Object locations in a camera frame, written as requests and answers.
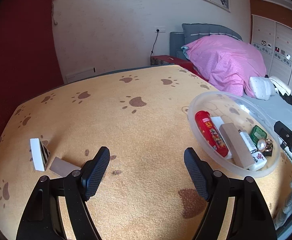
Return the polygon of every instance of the wardrobe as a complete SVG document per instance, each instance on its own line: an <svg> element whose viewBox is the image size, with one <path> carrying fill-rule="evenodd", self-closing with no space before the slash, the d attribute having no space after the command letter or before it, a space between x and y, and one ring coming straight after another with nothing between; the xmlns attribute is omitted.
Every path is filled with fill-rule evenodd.
<svg viewBox="0 0 292 240"><path fill-rule="evenodd" d="M292 28L253 15L251 44L261 52L267 74L281 79L292 94Z"/></svg>

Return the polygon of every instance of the white pillow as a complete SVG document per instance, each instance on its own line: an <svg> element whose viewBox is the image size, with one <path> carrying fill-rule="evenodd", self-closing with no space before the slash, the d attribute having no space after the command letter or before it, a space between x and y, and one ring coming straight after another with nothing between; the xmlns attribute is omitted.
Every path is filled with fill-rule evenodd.
<svg viewBox="0 0 292 240"><path fill-rule="evenodd" d="M269 78L250 77L249 86L255 97L261 100L268 100L270 96L276 94L275 87Z"/></svg>

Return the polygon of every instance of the white lighter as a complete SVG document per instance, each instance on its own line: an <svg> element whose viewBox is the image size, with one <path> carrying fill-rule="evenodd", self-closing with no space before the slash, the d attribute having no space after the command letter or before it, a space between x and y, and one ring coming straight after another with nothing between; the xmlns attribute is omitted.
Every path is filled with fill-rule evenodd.
<svg viewBox="0 0 292 240"><path fill-rule="evenodd" d="M256 148L254 142L252 141L252 139L250 138L249 134L245 130L238 130L238 132L239 132L240 136L242 137L242 139L244 140L250 153L255 153L257 151L257 148Z"/></svg>
<svg viewBox="0 0 292 240"><path fill-rule="evenodd" d="M257 148L254 144L254 142L252 141L252 139L250 138L249 134L244 131L244 130L238 130L240 136L242 137L242 139L244 140L246 146L248 147L252 158L255 161L255 164L252 165L249 170L250 171L258 171L260 170L262 167L265 166L267 160L265 158L265 156L263 156L260 152L257 151Z"/></svg>

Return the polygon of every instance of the red wall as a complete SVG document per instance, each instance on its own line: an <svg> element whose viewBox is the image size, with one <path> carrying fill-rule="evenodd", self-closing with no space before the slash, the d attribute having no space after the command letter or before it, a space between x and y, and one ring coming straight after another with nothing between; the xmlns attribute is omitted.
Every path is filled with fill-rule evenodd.
<svg viewBox="0 0 292 240"><path fill-rule="evenodd" d="M19 104L63 84L51 5L52 0L0 3L0 135Z"/></svg>

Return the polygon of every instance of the pink duvet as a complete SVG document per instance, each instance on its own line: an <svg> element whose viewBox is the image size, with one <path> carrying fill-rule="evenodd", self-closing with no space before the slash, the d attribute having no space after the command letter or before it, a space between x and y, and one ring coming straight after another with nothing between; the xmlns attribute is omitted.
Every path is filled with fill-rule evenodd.
<svg viewBox="0 0 292 240"><path fill-rule="evenodd" d="M220 91L254 97L249 78L266 75L261 53L254 46L226 35L211 35L186 45L187 55L201 75Z"/></svg>

